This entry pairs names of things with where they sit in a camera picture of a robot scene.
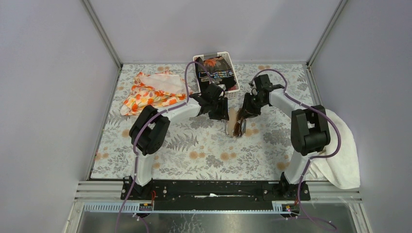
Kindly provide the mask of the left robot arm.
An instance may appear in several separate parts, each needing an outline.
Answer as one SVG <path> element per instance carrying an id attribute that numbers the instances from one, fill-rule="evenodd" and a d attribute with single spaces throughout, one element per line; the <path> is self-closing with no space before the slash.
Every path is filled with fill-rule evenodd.
<path id="1" fill-rule="evenodd" d="M 205 114 L 212 120 L 229 120 L 228 98 L 225 91 L 215 83 L 210 83 L 200 93 L 189 95 L 187 100 L 168 107 L 144 107 L 129 131 L 136 155 L 132 193 L 138 199 L 143 200 L 150 195 L 151 187 L 148 183 L 153 178 L 152 155 L 162 147 L 169 126 Z"/>

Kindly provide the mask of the brown tinted sunglasses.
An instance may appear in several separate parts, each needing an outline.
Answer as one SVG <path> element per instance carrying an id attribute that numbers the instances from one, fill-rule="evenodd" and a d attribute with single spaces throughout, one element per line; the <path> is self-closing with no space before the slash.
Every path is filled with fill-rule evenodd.
<path id="1" fill-rule="evenodd" d="M 246 131 L 246 119 L 244 118 L 244 110 L 240 108 L 237 111 L 235 126 L 233 129 L 233 135 L 235 137 L 241 137 Z"/>

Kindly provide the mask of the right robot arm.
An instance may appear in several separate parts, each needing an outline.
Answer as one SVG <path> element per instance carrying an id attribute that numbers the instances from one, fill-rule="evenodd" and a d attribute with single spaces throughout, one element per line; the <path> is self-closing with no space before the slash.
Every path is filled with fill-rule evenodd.
<path id="1" fill-rule="evenodd" d="M 255 76 L 250 84 L 254 90 L 244 95 L 239 120 L 259 116 L 264 106 L 281 110 L 291 120 L 290 136 L 294 151 L 290 165 L 283 173 L 287 182 L 278 188 L 283 199 L 291 200 L 298 193 L 296 184 L 304 177 L 310 157 L 319 155 L 331 141 L 325 108 L 308 106 L 296 100 L 287 93 L 286 84 L 272 84 L 267 74 Z"/>

